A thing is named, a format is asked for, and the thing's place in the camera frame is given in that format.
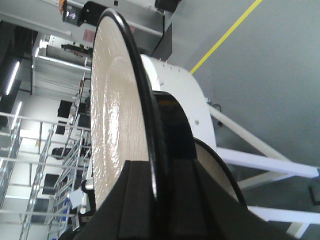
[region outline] yellow floor line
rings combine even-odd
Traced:
[[[229,28],[229,30],[216,42],[215,45],[201,58],[201,60],[191,69],[193,74],[200,68],[200,66],[214,53],[215,50],[233,33],[233,31],[248,17],[248,15],[262,2],[263,0],[256,0],[254,3],[242,14],[242,16]]]

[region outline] gray floor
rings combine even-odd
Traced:
[[[182,1],[172,17],[169,62],[191,69],[253,0]],[[222,112],[294,162],[319,165],[320,5],[264,0],[194,74]],[[215,125],[221,147],[258,153]],[[234,167],[238,180],[258,171]],[[308,192],[315,179],[292,177],[244,191],[249,205],[320,212]],[[288,223],[277,223],[287,229]],[[315,240],[320,226],[303,239]]]

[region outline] white support beam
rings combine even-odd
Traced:
[[[320,225],[320,213],[317,212],[284,210],[259,206],[248,206],[248,209],[265,221]]]
[[[51,63],[55,63],[58,67],[60,67],[62,65],[65,65],[65,66],[69,66],[69,67],[72,67],[72,68],[75,68],[75,69],[80,69],[80,70],[83,70],[83,71],[91,72],[91,67],[81,66],[81,65],[78,65],[78,64],[75,64],[75,63],[59,60],[59,59],[56,59],[56,58],[53,58],[53,57],[47,57],[47,56],[38,55],[36,58],[37,59],[41,59],[43,61],[48,61],[48,62],[51,62]]]
[[[238,185],[241,190],[248,190],[254,187],[261,186],[263,184],[291,178],[293,176],[294,175],[292,174],[283,174],[282,172],[268,171],[257,176],[249,177],[245,180],[238,181]]]
[[[297,239],[300,239],[309,227],[309,225],[309,223],[293,222],[291,223],[286,233],[290,234],[291,236]]]
[[[264,141],[262,141],[260,138],[253,135],[251,132],[240,126],[235,121],[231,120],[226,115],[222,114],[220,111],[216,110],[212,106],[208,106],[210,114],[217,120],[223,123],[227,128],[229,128],[231,131],[233,131],[235,134],[237,134],[240,138],[245,140],[247,143],[249,143],[252,147],[260,151],[263,155],[273,158],[273,159],[280,159],[284,161],[290,161],[288,158],[286,158],[284,155],[282,155],[280,152],[266,144]]]
[[[222,147],[217,147],[216,152],[227,164],[273,171],[305,178],[315,178],[319,176],[319,171],[316,166],[278,160],[266,156],[255,155]]]
[[[222,114],[212,106],[209,106],[210,114],[220,122],[222,122],[227,128],[229,128],[231,131],[233,131],[235,134],[237,134],[240,138],[245,140],[247,143],[249,143],[251,146],[253,146],[255,149],[260,151],[262,154],[269,158],[284,160],[284,161],[290,161],[288,158],[286,158],[284,155],[282,155],[280,152],[266,144],[264,141],[250,133],[248,130],[240,126],[235,121],[231,120],[226,115]],[[241,182],[239,182],[239,187],[241,189],[250,189],[257,186],[261,186],[263,184],[279,181],[282,179],[286,179],[292,177],[292,175],[283,174],[279,172],[266,172],[254,177],[250,177],[248,179],[245,179]]]

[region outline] ceiling light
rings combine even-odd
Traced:
[[[34,57],[35,58],[38,57],[38,54],[39,54],[39,47],[36,49]]]
[[[89,72],[91,71],[90,67],[85,67],[85,66],[81,66],[81,65],[78,65],[78,64],[75,64],[75,63],[62,61],[62,60],[59,60],[59,59],[56,59],[56,58],[52,58],[52,57],[47,57],[47,56],[41,56],[40,55],[38,57],[38,59],[43,59],[43,60],[50,61],[50,62],[53,62],[53,63],[67,65],[67,66],[70,66],[70,67],[73,67],[73,68],[76,68],[76,69],[81,69],[81,70],[85,70],[85,71],[89,71]]]
[[[13,73],[11,75],[11,79],[10,79],[10,82],[9,82],[9,86],[8,88],[6,89],[6,94],[9,95],[10,93],[10,90],[11,90],[11,87],[12,87],[12,84],[14,83],[14,80],[16,78],[16,74],[18,72],[18,69],[19,69],[19,65],[20,65],[20,62],[18,61],[15,66],[14,66],[14,69],[13,69]]]
[[[12,122],[12,125],[11,125],[11,130],[13,130],[15,128],[16,121],[17,121],[18,115],[20,113],[21,105],[22,105],[22,101],[19,102],[18,108],[17,108],[17,110],[15,112],[15,116],[14,116],[14,119],[13,119],[13,122]]]

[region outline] cream-colored disc surface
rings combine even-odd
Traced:
[[[210,176],[235,200],[238,201],[238,197],[234,188],[232,187],[226,173],[221,168],[219,163],[211,156],[207,150],[202,146],[195,143],[196,155],[198,161],[204,167],[204,169],[210,174]]]
[[[97,29],[91,74],[91,139],[97,209],[125,160],[148,161],[136,78],[123,36],[108,16]]]

